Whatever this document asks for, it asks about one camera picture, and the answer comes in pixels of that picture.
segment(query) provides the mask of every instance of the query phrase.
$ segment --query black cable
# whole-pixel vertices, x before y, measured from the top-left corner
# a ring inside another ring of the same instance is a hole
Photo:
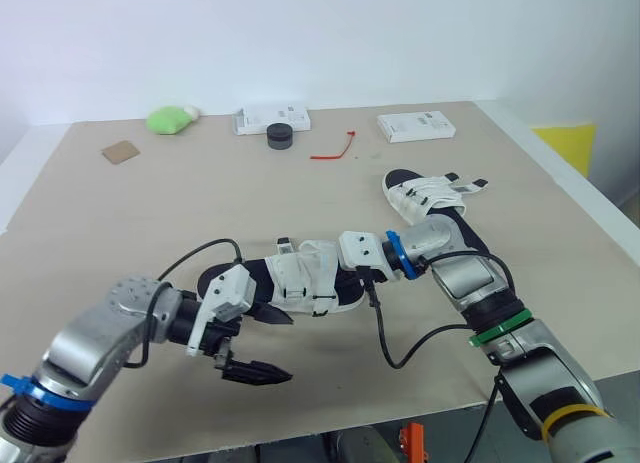
[[[13,401],[16,399],[16,395],[11,395],[9,398],[7,398],[6,400],[4,400],[2,402],[2,404],[0,405],[0,413],[2,413],[4,410],[6,410],[7,408],[9,408],[9,405],[11,405],[11,403],[13,403]]]
[[[495,406],[496,397],[498,396],[498,384],[493,384],[493,390],[491,390],[491,396],[489,396],[489,401],[487,401],[487,407],[484,410],[484,415],[482,415],[482,421],[480,422],[480,426],[478,427],[478,431],[476,431],[476,436],[473,439],[473,443],[471,444],[471,448],[469,448],[469,452],[467,453],[467,457],[464,459],[464,463],[470,463],[473,459],[473,455],[478,449],[478,443],[480,443],[480,439],[482,438],[482,434],[487,426],[487,422],[489,421],[489,416],[491,415],[491,411]]]
[[[175,270],[179,265],[181,265],[182,263],[184,263],[186,260],[188,260],[189,258],[191,258],[193,255],[195,255],[196,253],[200,253],[202,250],[209,248],[210,246],[214,246],[214,245],[219,245],[220,243],[229,243],[230,245],[233,246],[233,249],[236,252],[236,259],[234,260],[234,263],[240,263],[242,261],[242,252],[240,251],[240,246],[238,245],[238,243],[236,243],[234,240],[232,240],[231,238],[219,238],[217,240],[213,240],[210,241],[208,243],[205,243],[204,245],[199,246],[198,248],[196,248],[195,250],[191,250],[189,253],[187,253],[186,255],[184,255],[182,258],[180,258],[178,261],[176,261],[173,265],[171,265],[169,268],[167,268],[166,270],[164,270],[162,272],[162,274],[158,277],[159,281],[164,280],[167,275],[169,273],[171,273],[173,270]]]
[[[504,273],[504,276],[507,279],[507,284],[509,285],[509,289],[511,289],[511,291],[513,291],[513,293],[515,294],[516,285],[513,282],[513,275],[511,274],[509,267],[504,261],[502,261],[501,258],[497,257],[492,253],[485,253],[484,251],[475,251],[475,250],[452,251],[450,253],[444,253],[442,255],[434,256],[433,258],[426,260],[427,267],[435,263],[436,261],[444,260],[447,258],[453,258],[455,256],[481,256],[482,258],[487,258],[489,260],[495,261],[498,264],[498,266],[500,266],[500,268],[502,269],[502,272]]]
[[[380,339],[380,347],[382,348],[382,354],[384,355],[384,359],[387,360],[387,363],[391,368],[399,370],[404,367],[407,362],[411,359],[411,357],[415,354],[418,349],[425,344],[429,339],[436,336],[443,331],[448,330],[468,330],[469,325],[465,324],[452,324],[452,325],[444,325],[438,328],[431,330],[429,333],[420,338],[407,352],[407,354],[396,363],[393,361],[391,357],[391,353],[389,352],[389,347],[387,346],[387,338],[384,334],[384,319],[382,318],[382,308],[380,307],[380,300],[378,299],[378,294],[376,293],[375,287],[370,287],[367,289],[367,294],[369,295],[369,299],[371,300],[371,305],[376,310],[376,318],[378,320],[378,338]]]
[[[171,283],[162,282],[156,288],[156,291],[153,293],[151,297],[151,301],[149,302],[149,308],[147,309],[147,316],[145,318],[144,323],[144,333],[142,335],[142,358],[138,363],[125,363],[125,368],[142,368],[147,364],[149,360],[149,344],[151,343],[151,330],[153,329],[153,311],[156,309],[156,304],[158,303],[158,298],[160,294],[167,288],[171,288]]]

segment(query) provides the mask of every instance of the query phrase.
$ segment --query cardboard square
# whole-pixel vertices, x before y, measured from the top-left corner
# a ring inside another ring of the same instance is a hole
[[[123,161],[138,156],[140,150],[138,150],[133,143],[127,140],[120,141],[115,145],[107,146],[102,150],[104,157],[114,165],[118,165]]]

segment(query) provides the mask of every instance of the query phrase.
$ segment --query yellow ring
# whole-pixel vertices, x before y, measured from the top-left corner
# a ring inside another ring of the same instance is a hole
[[[551,413],[549,416],[547,416],[547,419],[544,420],[544,424],[542,425],[542,439],[544,440],[544,442],[547,443],[547,441],[549,440],[549,429],[556,421],[558,421],[560,418],[564,418],[565,416],[570,415],[571,413],[577,413],[579,411],[590,411],[600,416],[609,417],[606,411],[593,405],[579,404],[563,406],[562,408]]]

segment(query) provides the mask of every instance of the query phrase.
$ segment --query red cable tie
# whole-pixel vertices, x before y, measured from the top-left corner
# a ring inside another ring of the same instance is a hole
[[[347,131],[347,135],[349,135],[349,142],[347,143],[347,147],[344,149],[344,151],[342,153],[340,153],[339,155],[332,155],[332,156],[310,156],[309,158],[312,160],[337,160],[340,159],[344,156],[344,154],[347,152],[347,150],[349,149],[349,147],[351,146],[351,142],[353,141],[353,138],[356,136],[356,132],[355,131]]]

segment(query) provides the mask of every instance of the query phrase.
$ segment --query white box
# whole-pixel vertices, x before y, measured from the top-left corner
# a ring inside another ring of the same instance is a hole
[[[439,111],[378,116],[378,125],[389,143],[451,138],[456,127]]]
[[[246,106],[232,116],[236,135],[266,133],[272,123],[286,123],[293,131],[311,129],[311,119],[304,106],[293,104]]]

